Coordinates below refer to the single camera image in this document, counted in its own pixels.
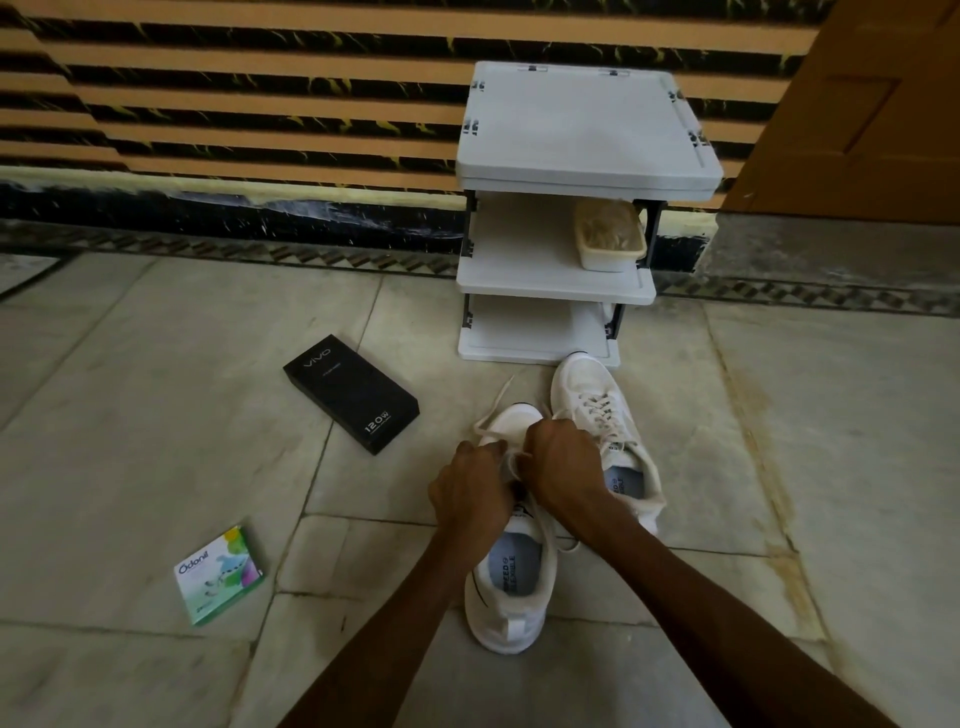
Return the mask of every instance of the floor tile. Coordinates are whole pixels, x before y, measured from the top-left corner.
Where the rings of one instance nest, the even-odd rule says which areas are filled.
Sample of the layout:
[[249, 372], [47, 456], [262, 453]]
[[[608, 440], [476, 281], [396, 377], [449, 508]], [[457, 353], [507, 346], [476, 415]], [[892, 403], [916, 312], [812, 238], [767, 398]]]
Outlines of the floor tile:
[[669, 546], [766, 555], [786, 546], [756, 476], [699, 302], [627, 311], [614, 373], [660, 470]]
[[[232, 728], [274, 725], [369, 618], [338, 599], [278, 595]], [[514, 657], [444, 617], [397, 726], [726, 725], [658, 629], [549, 619]]]
[[708, 315], [840, 673], [901, 725], [960, 722], [960, 322]]
[[[420, 399], [420, 416], [375, 458], [334, 427], [308, 512], [432, 523], [426, 483], [457, 442], [475, 438], [470, 426], [509, 376], [517, 373], [504, 402], [548, 401], [552, 368], [459, 357], [461, 305], [448, 281], [384, 280], [360, 351]], [[654, 309], [628, 313], [621, 332], [628, 355], [616, 376], [661, 469], [670, 504], [661, 517], [663, 539], [736, 553], [783, 546], [730, 410], [699, 304], [668, 302], [663, 312]]]
[[960, 321], [708, 304], [732, 386], [770, 437], [955, 457]]
[[282, 592], [328, 594], [348, 527], [347, 519], [328, 516], [300, 519], [277, 575], [276, 587]]
[[0, 428], [153, 261], [81, 255], [0, 303]]
[[793, 644], [803, 650], [807, 657], [813, 658], [817, 665], [833, 672], [833, 667], [830, 664], [829, 650], [825, 643], [815, 643], [809, 640], [794, 640]]
[[199, 632], [255, 638], [330, 426], [282, 366], [378, 285], [158, 261], [0, 437], [0, 617], [193, 633], [173, 566], [240, 522], [268, 585]]
[[433, 523], [427, 484], [503, 384], [502, 406], [549, 400], [553, 370], [465, 361], [457, 354], [463, 295], [453, 281], [386, 277], [360, 352], [420, 402], [420, 416], [375, 457], [335, 426], [307, 501], [307, 512], [383, 521]]
[[227, 724], [246, 643], [0, 626], [0, 724]]
[[[686, 550], [675, 553], [787, 637], [824, 638], [816, 609], [791, 559]], [[547, 614], [625, 624], [656, 623], [619, 574], [583, 545], [561, 554]]]
[[386, 601], [418, 562], [434, 530], [425, 525], [351, 520], [331, 593]]
[[230, 728], [273, 728], [378, 605], [276, 595]]

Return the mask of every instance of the white shoe rack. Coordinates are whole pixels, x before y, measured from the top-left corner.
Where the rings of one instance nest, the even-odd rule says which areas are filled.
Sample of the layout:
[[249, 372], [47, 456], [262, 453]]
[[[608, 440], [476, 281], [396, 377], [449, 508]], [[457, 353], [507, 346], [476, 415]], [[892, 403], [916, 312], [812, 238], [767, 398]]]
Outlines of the white shoe rack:
[[[649, 261], [666, 201], [708, 198], [722, 170], [670, 74], [482, 61], [457, 177], [467, 192], [460, 355], [556, 364], [583, 351], [614, 369], [624, 306], [657, 297]], [[578, 197], [646, 209], [635, 270], [581, 266]]]

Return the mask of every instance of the black and orange striped wall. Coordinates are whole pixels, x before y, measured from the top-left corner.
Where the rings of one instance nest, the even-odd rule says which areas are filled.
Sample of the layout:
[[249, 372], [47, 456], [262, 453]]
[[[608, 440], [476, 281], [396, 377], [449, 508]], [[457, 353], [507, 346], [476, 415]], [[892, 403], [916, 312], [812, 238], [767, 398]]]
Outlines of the black and orange striped wall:
[[415, 205], [458, 195], [475, 61], [582, 63], [675, 74], [725, 171], [690, 206], [714, 209], [831, 3], [12, 0], [0, 166], [108, 170], [140, 188], [175, 176], [395, 190]]

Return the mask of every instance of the black box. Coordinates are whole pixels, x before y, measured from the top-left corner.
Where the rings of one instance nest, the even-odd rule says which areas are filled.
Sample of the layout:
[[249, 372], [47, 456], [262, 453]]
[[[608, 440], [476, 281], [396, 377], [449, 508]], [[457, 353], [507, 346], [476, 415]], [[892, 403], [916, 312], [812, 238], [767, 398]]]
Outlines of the black box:
[[420, 413], [413, 395], [336, 336], [327, 336], [283, 371], [374, 455]]

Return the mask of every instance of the food container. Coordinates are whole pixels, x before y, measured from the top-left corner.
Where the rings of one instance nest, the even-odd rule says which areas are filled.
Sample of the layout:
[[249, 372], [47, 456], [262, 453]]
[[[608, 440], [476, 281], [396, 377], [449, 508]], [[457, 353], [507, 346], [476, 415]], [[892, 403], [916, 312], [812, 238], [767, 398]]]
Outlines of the food container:
[[589, 271], [634, 270], [636, 262], [647, 255], [643, 222], [634, 206], [623, 200], [578, 201], [573, 229], [580, 264]]

